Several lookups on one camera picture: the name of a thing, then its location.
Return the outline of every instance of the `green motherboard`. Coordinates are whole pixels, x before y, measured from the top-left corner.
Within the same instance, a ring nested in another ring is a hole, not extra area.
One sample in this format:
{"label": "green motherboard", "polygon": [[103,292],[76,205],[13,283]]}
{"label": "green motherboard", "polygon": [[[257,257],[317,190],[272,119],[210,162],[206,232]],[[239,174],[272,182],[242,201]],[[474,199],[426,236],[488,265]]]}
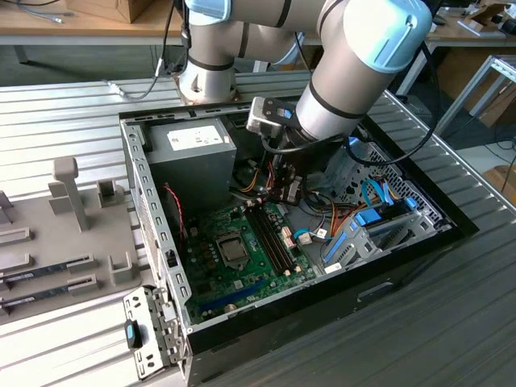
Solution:
{"label": "green motherboard", "polygon": [[[244,206],[231,207],[186,223],[189,238],[181,262],[192,289],[186,306],[194,324],[315,278],[298,247],[281,246],[291,269],[283,270],[277,255],[270,254],[278,251],[279,243],[271,250],[273,240],[285,244],[281,231],[288,227],[277,206],[266,203],[259,209],[262,223],[248,211]],[[267,230],[275,235],[265,236],[264,218],[270,223]]]}

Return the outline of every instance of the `metal workbench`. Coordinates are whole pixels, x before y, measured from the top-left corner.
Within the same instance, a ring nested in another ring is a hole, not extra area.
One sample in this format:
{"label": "metal workbench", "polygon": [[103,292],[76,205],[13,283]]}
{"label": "metal workbench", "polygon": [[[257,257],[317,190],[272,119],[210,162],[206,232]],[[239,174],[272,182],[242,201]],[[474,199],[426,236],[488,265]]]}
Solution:
{"label": "metal workbench", "polygon": [[[244,98],[280,97],[301,93],[308,76],[253,73],[237,81]],[[137,92],[148,80],[120,84]],[[101,82],[0,89],[0,189],[14,200],[45,194],[57,156],[77,158],[80,187],[109,177],[127,188],[118,112],[179,103],[168,80],[138,103],[124,102]],[[426,130],[390,94],[370,115],[405,150]],[[413,160],[481,231],[401,291],[208,385],[514,385],[516,209],[439,138]],[[0,326],[2,385],[137,383],[123,332],[123,295]],[[172,369],[145,385],[182,382]]]}

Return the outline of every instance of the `robotic arm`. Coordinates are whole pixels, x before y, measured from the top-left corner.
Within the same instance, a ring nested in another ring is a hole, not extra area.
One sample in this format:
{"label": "robotic arm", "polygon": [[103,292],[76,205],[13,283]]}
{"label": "robotic arm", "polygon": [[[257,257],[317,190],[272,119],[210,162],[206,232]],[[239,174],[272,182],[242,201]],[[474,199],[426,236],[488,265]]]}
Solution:
{"label": "robotic arm", "polygon": [[[297,54],[293,31],[316,31],[324,55],[295,112],[306,141],[350,135],[373,103],[411,61],[431,27],[420,0],[187,0],[192,48],[181,92],[195,102],[234,97],[233,60],[280,62]],[[248,129],[278,122],[253,102]]]}

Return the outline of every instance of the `wire bundle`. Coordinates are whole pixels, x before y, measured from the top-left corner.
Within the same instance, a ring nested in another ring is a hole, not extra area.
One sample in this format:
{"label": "wire bundle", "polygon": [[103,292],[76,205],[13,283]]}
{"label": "wire bundle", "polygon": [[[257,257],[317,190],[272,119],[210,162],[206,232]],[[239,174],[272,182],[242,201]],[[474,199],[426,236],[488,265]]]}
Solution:
{"label": "wire bundle", "polygon": [[252,177],[252,180],[251,180],[251,183],[245,187],[245,188],[242,188],[242,189],[239,189],[240,192],[243,192],[243,193],[248,193],[248,192],[251,192],[253,188],[255,188],[255,185],[256,185],[256,178],[258,177],[258,173],[260,172],[259,169],[257,169],[255,171],[255,174],[253,175]]}

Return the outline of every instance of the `floor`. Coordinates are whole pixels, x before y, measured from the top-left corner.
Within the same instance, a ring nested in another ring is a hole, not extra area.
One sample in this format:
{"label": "floor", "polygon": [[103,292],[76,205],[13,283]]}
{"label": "floor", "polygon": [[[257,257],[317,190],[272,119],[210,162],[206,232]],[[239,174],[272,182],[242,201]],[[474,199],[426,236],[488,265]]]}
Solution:
{"label": "floor", "polygon": [[[157,46],[26,46],[29,64],[19,64],[15,52],[10,46],[0,46],[0,86],[42,85],[53,83],[71,83],[99,81],[101,79],[121,80],[149,77],[156,66],[160,48]],[[182,48],[168,49],[169,63],[173,64],[182,54]],[[237,60],[235,67],[242,73],[252,71],[253,61]],[[414,85],[411,93],[434,111],[437,98],[435,87],[430,82]],[[447,109],[452,100],[446,95],[443,109]],[[457,150],[476,149],[462,152],[472,163],[481,163],[481,169],[491,164],[508,164],[502,162],[492,152],[485,149],[485,144],[495,143],[493,129],[487,128],[480,120],[470,121],[471,116],[462,110],[443,133],[443,138]],[[516,124],[497,129],[498,138],[514,137]],[[502,151],[491,145],[493,152],[506,159],[512,159],[514,151]]]}

